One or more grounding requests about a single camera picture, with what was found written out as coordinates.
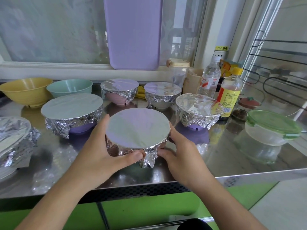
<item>yellow warning sticker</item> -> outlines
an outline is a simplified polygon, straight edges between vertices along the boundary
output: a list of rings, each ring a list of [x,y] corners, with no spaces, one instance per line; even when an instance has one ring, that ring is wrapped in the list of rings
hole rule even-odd
[[[216,51],[228,51],[229,47],[228,46],[216,46],[215,50]]]

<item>green lid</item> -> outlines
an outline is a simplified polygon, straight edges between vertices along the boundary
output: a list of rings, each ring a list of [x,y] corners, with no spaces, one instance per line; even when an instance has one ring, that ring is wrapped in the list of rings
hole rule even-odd
[[[294,139],[299,137],[302,129],[292,119],[281,114],[265,111],[251,110],[246,117],[246,123],[252,127],[255,124],[268,130],[284,135],[284,139]]]

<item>yellow cloth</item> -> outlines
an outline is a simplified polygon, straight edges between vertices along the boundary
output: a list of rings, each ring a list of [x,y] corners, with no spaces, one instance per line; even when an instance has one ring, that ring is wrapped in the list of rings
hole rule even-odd
[[[144,90],[143,86],[141,86],[141,85],[138,86],[138,92],[137,92],[135,97],[145,99],[145,90]]]

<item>electrical outlet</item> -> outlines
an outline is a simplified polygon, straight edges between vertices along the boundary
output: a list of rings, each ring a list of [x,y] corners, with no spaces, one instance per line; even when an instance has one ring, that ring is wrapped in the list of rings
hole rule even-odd
[[[222,59],[227,58],[228,51],[214,51],[214,56],[220,56]]]

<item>plastic bottle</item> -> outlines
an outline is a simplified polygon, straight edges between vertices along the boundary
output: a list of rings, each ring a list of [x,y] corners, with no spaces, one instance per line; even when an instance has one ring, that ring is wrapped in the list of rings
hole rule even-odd
[[[221,76],[219,56],[213,56],[210,64],[205,68],[201,78],[201,86],[198,89],[198,94],[206,95],[209,97],[214,96],[219,78]]]
[[[232,75],[222,82],[217,96],[217,101],[224,106],[224,113],[220,116],[222,121],[228,120],[243,87],[243,82],[240,78],[243,69],[235,67],[230,72]]]

